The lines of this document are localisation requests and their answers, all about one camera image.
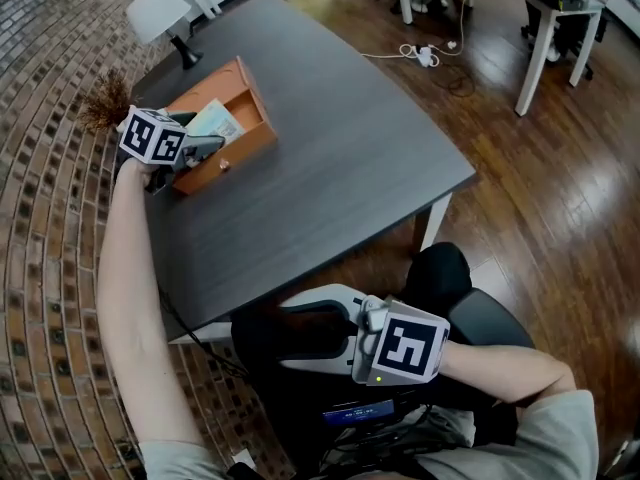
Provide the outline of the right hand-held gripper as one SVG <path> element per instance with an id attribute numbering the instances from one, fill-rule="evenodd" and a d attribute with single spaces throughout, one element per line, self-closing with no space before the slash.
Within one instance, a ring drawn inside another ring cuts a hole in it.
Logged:
<path id="1" fill-rule="evenodd" d="M 279 363 L 286 368 L 350 375 L 367 386 L 426 384 L 439 372 L 450 323 L 396 299 L 368 296 L 342 284 L 300 292 L 279 304 L 300 324 L 358 325 L 334 352 L 296 353 Z"/>

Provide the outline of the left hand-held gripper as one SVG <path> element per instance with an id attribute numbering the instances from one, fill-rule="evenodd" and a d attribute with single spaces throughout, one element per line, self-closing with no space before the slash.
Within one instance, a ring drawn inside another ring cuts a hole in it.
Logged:
<path id="1" fill-rule="evenodd" d="M 120 132 L 119 148 L 147 167 L 151 167 L 146 190 L 152 194 L 171 181 L 182 147 L 184 169 L 193 169 L 210 154 L 221 149 L 226 139 L 220 135 L 187 136 L 186 125 L 195 112 L 168 112 L 131 106 Z"/>

